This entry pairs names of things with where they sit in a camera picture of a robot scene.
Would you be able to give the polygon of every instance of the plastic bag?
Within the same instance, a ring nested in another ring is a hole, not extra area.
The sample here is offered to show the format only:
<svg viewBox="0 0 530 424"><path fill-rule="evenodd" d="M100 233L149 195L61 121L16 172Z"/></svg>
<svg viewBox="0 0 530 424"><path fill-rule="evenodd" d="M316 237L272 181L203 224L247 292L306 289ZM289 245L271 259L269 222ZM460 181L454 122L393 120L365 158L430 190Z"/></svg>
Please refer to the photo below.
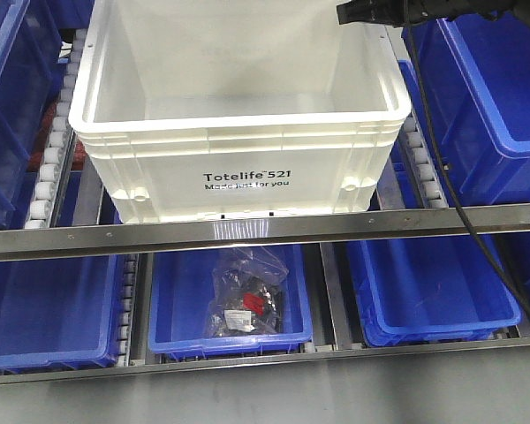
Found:
<svg viewBox="0 0 530 424"><path fill-rule="evenodd" d="M267 247L223 250L212 271L214 300L206 337L276 334L282 331L280 284L289 270Z"/></svg>

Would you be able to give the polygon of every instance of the red object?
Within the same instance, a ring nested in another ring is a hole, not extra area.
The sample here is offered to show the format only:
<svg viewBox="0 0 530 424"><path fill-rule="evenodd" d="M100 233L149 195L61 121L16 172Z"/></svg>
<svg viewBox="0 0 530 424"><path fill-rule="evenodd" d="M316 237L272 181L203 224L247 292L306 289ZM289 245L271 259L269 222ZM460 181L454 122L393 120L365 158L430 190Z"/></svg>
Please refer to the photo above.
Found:
<svg viewBox="0 0 530 424"><path fill-rule="evenodd" d="M29 158L29 164L27 165L28 172L37 172L39 170L39 166L42 163L43 149L45 149L45 144L47 142L47 137L49 136L53 118L55 117L56 109L57 102L53 102L43 114L42 124L35 137L34 150ZM80 140L77 140L74 156L72 157L71 170L82 170L86 157L87 153L85 152L84 146Z"/></svg>
<svg viewBox="0 0 530 424"><path fill-rule="evenodd" d="M259 296L255 296L252 293L244 294L244 307L246 307L250 311L254 311L259 316L263 315L264 304L265 300L263 300Z"/></svg>

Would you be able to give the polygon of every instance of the gray floor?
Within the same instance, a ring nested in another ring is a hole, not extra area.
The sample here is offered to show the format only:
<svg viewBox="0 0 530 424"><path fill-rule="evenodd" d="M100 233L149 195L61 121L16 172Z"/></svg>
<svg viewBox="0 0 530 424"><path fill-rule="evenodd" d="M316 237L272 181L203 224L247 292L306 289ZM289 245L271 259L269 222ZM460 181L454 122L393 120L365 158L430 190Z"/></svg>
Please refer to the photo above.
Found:
<svg viewBox="0 0 530 424"><path fill-rule="evenodd" d="M0 387L0 423L530 423L530 347Z"/></svg>

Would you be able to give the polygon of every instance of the metal rail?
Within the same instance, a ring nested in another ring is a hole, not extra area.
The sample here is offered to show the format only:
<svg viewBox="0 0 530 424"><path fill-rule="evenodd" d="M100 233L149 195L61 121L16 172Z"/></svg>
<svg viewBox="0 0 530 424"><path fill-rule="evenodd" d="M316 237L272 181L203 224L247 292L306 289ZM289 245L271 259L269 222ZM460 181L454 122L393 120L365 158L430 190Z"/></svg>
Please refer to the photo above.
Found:
<svg viewBox="0 0 530 424"><path fill-rule="evenodd" d="M530 231L530 204L466 208L479 233ZM453 208L0 231L0 261L466 234Z"/></svg>
<svg viewBox="0 0 530 424"><path fill-rule="evenodd" d="M253 357L238 357L216 360L193 360L185 362L171 362L156 365L141 365L136 367L113 367L99 369L83 369L79 371L60 371L51 373L0 375L1 384L23 382L47 382L71 379L88 379L100 377L115 377L125 375L144 375L171 373L179 371L194 371L216 368L250 367L273 364L286 364L314 360L357 359L375 356L409 355L417 353L462 352L476 349L495 349L501 347L519 347L530 345L530 338L505 338L499 340L485 340L480 342L451 342L440 344L407 345L396 347L380 347L363 349L355 344L352 350L322 351L311 353L273 354Z"/></svg>

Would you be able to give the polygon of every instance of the black cable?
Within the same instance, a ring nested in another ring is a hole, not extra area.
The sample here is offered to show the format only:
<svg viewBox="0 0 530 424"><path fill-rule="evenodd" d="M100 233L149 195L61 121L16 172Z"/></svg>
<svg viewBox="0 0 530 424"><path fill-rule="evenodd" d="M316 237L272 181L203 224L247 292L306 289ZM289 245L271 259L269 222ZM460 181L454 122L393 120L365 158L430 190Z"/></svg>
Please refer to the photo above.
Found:
<svg viewBox="0 0 530 424"><path fill-rule="evenodd" d="M440 148L438 147L438 143L435 139L434 125L432 123L432 116L431 116L430 107L428 104L428 96L426 93L426 89L424 88L424 82L422 81L422 72L420 71L420 61L418 59L418 48L416 47L416 44L414 42L413 26L409 19L410 14L409 14L408 6L409 6L409 0L404 0L403 13L405 15L405 30L406 30L406 35L408 39L408 44L410 44L410 49L412 52L411 57L413 60L414 70L416 73L416 80L418 80L420 96L422 100L422 106L424 109L424 115L426 117L426 122L428 124L428 135L430 138L432 149L434 150L434 153L435 153L435 159L437 161L440 174L442 174L443 181L445 182L446 188L448 189L448 192L450 193L450 196L453 200L454 207L456 211L458 212L461 222L466 227L467 232L475 240L475 242L477 243L477 246L479 246L480 250L485 255L485 258L487 258L488 263L491 265L493 270L498 274L504 286L512 294L512 296L514 296L514 298L517 300L517 302L520 304L522 309L524 309L524 311L530 318L530 304L528 303L526 298L518 292L518 290L516 289L516 285L512 281L511 276L509 276L506 272L504 272L503 268L496 261L495 256L492 254L487 244L483 241L481 236L477 233L477 231L475 230L475 227L473 227L473 224L469 220L469 217L467 216L465 210L463 209L463 206L461 206L461 201L459 201L458 194L455 188L453 187L453 184L451 183L450 175L448 174L448 171L445 169L445 165L443 164L443 158L440 153Z"/></svg>

